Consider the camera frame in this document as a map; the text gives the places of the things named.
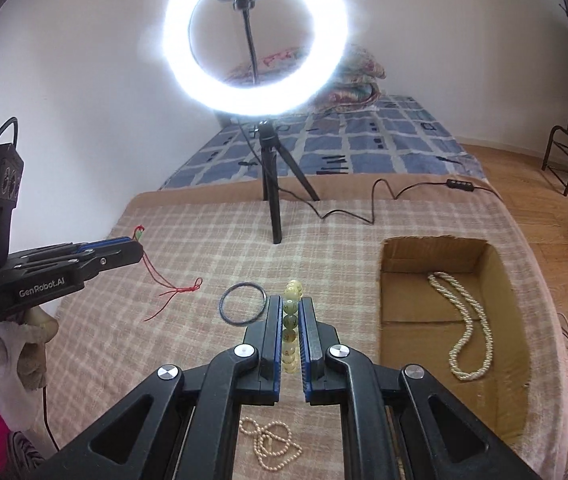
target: tripod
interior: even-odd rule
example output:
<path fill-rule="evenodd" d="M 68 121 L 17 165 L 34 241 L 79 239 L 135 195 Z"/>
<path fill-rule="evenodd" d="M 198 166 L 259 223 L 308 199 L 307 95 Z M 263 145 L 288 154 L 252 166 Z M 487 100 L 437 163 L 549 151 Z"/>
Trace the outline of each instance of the tripod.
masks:
<path fill-rule="evenodd" d="M 257 55 L 255 54 L 255 45 L 253 43 L 253 34 L 251 32 L 251 9 L 255 7 L 255 0 L 232 0 L 233 8 L 241 10 L 244 22 L 244 32 L 246 33 L 246 41 L 251 54 L 251 67 L 253 69 L 253 84 L 259 84 L 259 75 L 257 74 Z M 293 171 L 293 174 L 302 184 L 304 189 L 310 195 L 311 199 L 318 201 L 320 198 L 317 192 L 308 182 L 302 170 L 299 168 L 295 159 L 279 140 L 277 131 L 273 127 L 271 120 L 263 120 L 257 124 L 257 134 L 259 146 L 261 149 L 261 184 L 263 188 L 263 200 L 269 201 L 270 222 L 273 229 L 273 243 L 279 244 L 282 241 L 282 225 L 281 215 L 279 213 L 279 183 L 277 180 L 277 153 L 281 156 L 286 165 Z"/>

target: wooden floor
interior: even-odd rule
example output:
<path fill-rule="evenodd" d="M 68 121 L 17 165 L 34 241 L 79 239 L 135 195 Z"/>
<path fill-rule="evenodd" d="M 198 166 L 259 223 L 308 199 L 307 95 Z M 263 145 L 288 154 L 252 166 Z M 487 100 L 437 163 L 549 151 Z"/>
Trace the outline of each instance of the wooden floor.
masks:
<path fill-rule="evenodd" d="M 568 317 L 568 196 L 541 160 L 528 155 L 465 146 L 483 165 L 490 183 L 532 247 L 558 312 Z"/>

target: green bead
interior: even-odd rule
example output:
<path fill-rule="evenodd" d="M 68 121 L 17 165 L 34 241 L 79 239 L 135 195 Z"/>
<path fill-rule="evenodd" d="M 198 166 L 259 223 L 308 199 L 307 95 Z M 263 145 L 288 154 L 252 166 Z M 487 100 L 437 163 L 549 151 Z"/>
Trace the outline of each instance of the green bead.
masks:
<path fill-rule="evenodd" d="M 296 343 L 283 343 L 282 344 L 282 354 L 283 355 L 295 355 L 297 352 L 297 345 Z"/>
<path fill-rule="evenodd" d="M 287 314 L 297 314 L 299 309 L 299 302 L 294 300 L 286 300 L 284 302 L 284 312 Z"/>
<path fill-rule="evenodd" d="M 297 316 L 295 314 L 284 316 L 284 327 L 291 330 L 297 328 Z"/>
<path fill-rule="evenodd" d="M 290 280 L 290 281 L 288 282 L 288 285 L 286 285 L 286 288 L 289 288 L 289 287 L 291 287 L 291 286 L 292 286 L 293 288 L 297 289 L 297 293 L 298 293 L 299 297 L 301 298 L 301 297 L 302 297 L 302 292 L 303 292 L 303 290 L 302 290 L 302 284 L 301 284 L 298 280 Z"/>
<path fill-rule="evenodd" d="M 291 364 L 284 363 L 284 371 L 287 374 L 294 374 L 297 371 L 297 362 L 292 362 Z"/>
<path fill-rule="evenodd" d="M 295 330 L 285 328 L 282 332 L 282 339 L 284 340 L 284 343 L 292 343 L 297 339 L 297 332 L 295 332 Z"/>
<path fill-rule="evenodd" d="M 286 287 L 286 290 L 284 291 L 284 299 L 285 300 L 299 301 L 300 298 L 301 298 L 301 295 L 299 294 L 299 291 L 294 286 Z"/>

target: screw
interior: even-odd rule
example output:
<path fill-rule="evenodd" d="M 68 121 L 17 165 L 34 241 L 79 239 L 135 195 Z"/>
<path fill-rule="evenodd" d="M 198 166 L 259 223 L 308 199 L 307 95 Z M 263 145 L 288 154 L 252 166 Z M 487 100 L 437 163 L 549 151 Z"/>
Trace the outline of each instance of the screw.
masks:
<path fill-rule="evenodd" d="M 246 343 L 237 345 L 235 347 L 235 355 L 238 357 L 250 357 L 255 353 L 255 349 L 251 345 L 247 345 Z"/>
<path fill-rule="evenodd" d="M 157 370 L 157 376 L 164 381 L 170 381 L 179 375 L 179 368 L 175 365 L 163 365 Z"/>
<path fill-rule="evenodd" d="M 404 370 L 404 373 L 411 379 L 423 379 L 424 378 L 424 368 L 419 365 L 408 365 Z"/>
<path fill-rule="evenodd" d="M 331 353 L 333 357 L 346 357 L 350 354 L 350 348 L 346 345 L 333 345 L 331 346 L 328 351 Z"/>

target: white pearl necklace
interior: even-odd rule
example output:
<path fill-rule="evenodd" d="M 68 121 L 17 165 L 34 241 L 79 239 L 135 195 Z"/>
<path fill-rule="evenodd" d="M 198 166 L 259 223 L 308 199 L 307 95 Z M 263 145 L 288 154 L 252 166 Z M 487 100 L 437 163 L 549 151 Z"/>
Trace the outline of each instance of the white pearl necklace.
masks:
<path fill-rule="evenodd" d="M 255 426 L 254 430 L 247 430 L 244 428 L 245 423 L 251 423 Z M 279 436 L 278 434 L 269 431 L 270 428 L 274 428 L 276 426 L 281 426 L 286 430 L 286 438 Z M 266 470 L 271 472 L 280 471 L 286 465 L 290 464 L 293 460 L 297 460 L 300 455 L 302 454 L 302 447 L 299 446 L 296 442 L 293 442 L 292 434 L 290 428 L 287 424 L 279 421 L 274 420 L 273 422 L 269 422 L 265 426 L 260 426 L 256 420 L 245 416 L 243 419 L 240 420 L 240 431 L 248 436 L 252 436 L 253 438 L 253 451 L 257 456 L 257 460 L 259 460 L 259 464 Z M 279 451 L 273 451 L 273 439 L 284 444 L 283 449 Z M 269 443 L 268 449 L 264 446 L 264 440 L 267 440 Z M 283 462 L 280 462 L 278 465 L 271 467 L 264 463 L 264 459 L 269 456 L 282 456 L 285 455 L 290 447 L 293 446 L 297 451 L 294 452 L 288 458 L 285 458 Z"/>
<path fill-rule="evenodd" d="M 465 307 L 464 303 L 457 298 L 454 293 L 450 292 L 445 286 L 441 285 L 437 279 L 441 278 L 446 280 L 446 282 L 450 283 L 456 290 L 464 297 L 464 300 L 468 302 L 468 304 L 477 311 L 477 314 L 480 317 L 481 328 L 483 329 L 484 336 L 486 338 L 486 358 L 484 359 L 483 365 L 481 368 L 475 372 L 462 372 L 459 368 L 459 364 L 457 362 L 457 356 L 459 352 L 461 352 L 462 348 L 470 341 L 472 336 L 472 318 L 468 313 L 468 309 Z M 488 369 L 490 368 L 490 364 L 492 363 L 492 332 L 490 331 L 490 326 L 488 325 L 488 319 L 486 318 L 486 313 L 484 312 L 483 306 L 473 298 L 468 291 L 450 274 L 446 274 L 445 272 L 433 272 L 428 276 L 428 281 L 430 285 L 432 285 L 436 291 L 438 291 L 443 297 L 449 300 L 454 306 L 457 307 L 459 312 L 464 317 L 464 322 L 466 324 L 466 330 L 464 331 L 464 335 L 461 339 L 452 347 L 451 351 L 448 352 L 448 364 L 450 365 L 450 371 L 457 377 L 460 381 L 474 381 L 475 379 L 479 379 L 483 377 Z"/>

